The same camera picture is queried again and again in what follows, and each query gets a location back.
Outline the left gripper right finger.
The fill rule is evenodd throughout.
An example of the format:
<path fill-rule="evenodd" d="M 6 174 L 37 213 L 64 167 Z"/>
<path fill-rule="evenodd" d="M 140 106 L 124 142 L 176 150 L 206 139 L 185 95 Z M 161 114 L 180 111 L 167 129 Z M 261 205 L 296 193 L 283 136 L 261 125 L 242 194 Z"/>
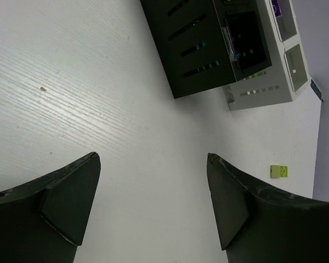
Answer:
<path fill-rule="evenodd" d="M 277 188 L 214 153 L 207 179 L 229 262 L 329 262 L 329 202 Z"/>

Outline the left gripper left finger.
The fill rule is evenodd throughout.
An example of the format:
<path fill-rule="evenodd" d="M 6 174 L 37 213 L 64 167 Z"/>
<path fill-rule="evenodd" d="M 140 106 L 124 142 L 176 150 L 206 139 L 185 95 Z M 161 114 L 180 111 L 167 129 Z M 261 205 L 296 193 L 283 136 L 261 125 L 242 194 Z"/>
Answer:
<path fill-rule="evenodd" d="M 73 262 L 100 177 L 91 152 L 0 192 L 0 262 Z"/>

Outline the green lego brick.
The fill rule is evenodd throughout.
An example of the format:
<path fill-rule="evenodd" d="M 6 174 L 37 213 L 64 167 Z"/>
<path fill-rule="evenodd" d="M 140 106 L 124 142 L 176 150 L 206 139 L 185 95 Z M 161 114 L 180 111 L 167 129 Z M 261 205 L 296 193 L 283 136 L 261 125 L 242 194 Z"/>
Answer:
<path fill-rule="evenodd" d="M 285 165 L 271 165 L 270 166 L 270 177 L 272 179 L 287 178 L 288 167 Z"/>

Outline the purple long lego brick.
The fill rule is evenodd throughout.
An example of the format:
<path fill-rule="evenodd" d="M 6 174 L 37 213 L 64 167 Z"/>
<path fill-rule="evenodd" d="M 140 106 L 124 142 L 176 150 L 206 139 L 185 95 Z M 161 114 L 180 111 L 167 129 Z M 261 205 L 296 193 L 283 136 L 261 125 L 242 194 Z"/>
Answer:
<path fill-rule="evenodd" d="M 279 18 L 282 16 L 282 12 L 281 12 L 281 8 L 280 8 L 280 4 L 278 0 L 271 0 L 271 5 L 275 14 L 276 18 Z"/>

